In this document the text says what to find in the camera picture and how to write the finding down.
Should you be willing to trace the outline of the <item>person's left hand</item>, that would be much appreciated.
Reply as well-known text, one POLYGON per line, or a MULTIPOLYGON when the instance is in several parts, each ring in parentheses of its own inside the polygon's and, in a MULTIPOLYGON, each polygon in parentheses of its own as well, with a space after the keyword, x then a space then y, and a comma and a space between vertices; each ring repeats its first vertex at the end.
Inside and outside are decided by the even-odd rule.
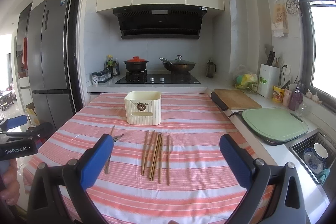
POLYGON ((6 173, 3 174, 3 182, 6 188, 1 191, 1 200, 7 203, 9 206, 16 205, 20 196, 20 185, 19 181, 17 180, 17 174, 17 160, 11 159, 6 173))

